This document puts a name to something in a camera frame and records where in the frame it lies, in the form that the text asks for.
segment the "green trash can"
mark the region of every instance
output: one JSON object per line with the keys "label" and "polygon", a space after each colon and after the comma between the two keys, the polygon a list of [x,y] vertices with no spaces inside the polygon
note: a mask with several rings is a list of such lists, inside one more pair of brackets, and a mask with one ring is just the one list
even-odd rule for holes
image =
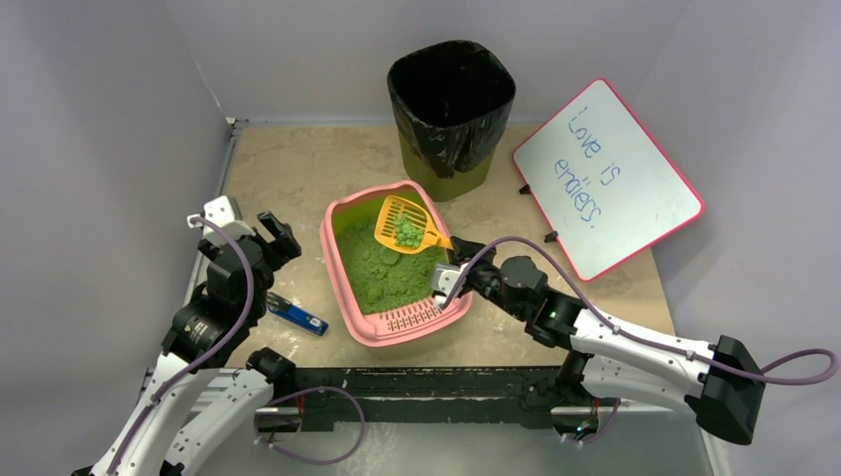
{"label": "green trash can", "polygon": [[456,40],[398,59],[388,74],[403,165],[437,202],[488,176],[514,102],[514,79],[485,47]]}

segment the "blue box cutter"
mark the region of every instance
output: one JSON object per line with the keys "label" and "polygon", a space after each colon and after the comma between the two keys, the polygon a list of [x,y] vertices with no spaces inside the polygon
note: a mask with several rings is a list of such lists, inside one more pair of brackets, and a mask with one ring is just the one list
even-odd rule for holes
{"label": "blue box cutter", "polygon": [[329,324],[274,293],[266,294],[266,305],[270,313],[303,327],[313,334],[324,335],[327,331]]}

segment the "whiteboard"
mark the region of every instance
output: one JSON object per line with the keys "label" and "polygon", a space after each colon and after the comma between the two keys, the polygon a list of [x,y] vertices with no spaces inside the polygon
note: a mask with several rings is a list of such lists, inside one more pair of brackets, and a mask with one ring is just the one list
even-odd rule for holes
{"label": "whiteboard", "polygon": [[603,78],[518,147],[514,163],[584,281],[704,210],[692,185]]}

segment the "wall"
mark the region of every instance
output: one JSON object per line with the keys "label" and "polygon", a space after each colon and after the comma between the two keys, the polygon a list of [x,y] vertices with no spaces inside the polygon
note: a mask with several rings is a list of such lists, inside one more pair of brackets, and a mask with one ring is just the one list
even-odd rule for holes
{"label": "wall", "polygon": [[183,300],[227,125],[164,0],[0,5],[0,460],[66,476]]}
{"label": "wall", "polygon": [[[841,351],[839,23],[831,0],[693,1],[634,103],[708,205],[655,249],[676,327],[742,338],[761,365]],[[734,474],[837,474],[839,399],[839,377],[769,387],[754,444],[729,448]]]}
{"label": "wall", "polygon": [[227,116],[392,121],[386,73],[452,39],[494,52],[512,118],[545,119],[593,77],[632,99],[688,0],[168,0]]}

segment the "table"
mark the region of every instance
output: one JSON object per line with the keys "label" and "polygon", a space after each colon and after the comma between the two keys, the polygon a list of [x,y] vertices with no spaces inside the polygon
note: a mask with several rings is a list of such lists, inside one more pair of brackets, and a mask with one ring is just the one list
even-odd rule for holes
{"label": "table", "polygon": [[[513,150],[537,125],[509,127],[497,148],[485,183],[438,205],[450,232],[487,243],[507,235],[541,242],[549,232],[534,199],[519,195],[524,184],[511,160]],[[269,346],[300,367],[493,367],[560,365],[565,353],[526,335],[523,324],[481,298],[452,325],[405,344],[369,348],[348,333],[324,266],[318,226],[327,205],[373,185],[406,179],[394,126],[275,127],[242,131],[225,193],[234,196],[244,218],[273,211],[292,225],[303,254],[275,274],[272,291],[330,324],[323,337],[267,314],[228,361],[241,367],[255,350]],[[560,248],[543,245],[571,274]],[[497,264],[529,255],[555,288],[570,293],[562,279],[534,251],[501,245]],[[620,318],[674,334],[660,277],[644,250],[592,283],[581,285],[594,303]]]}

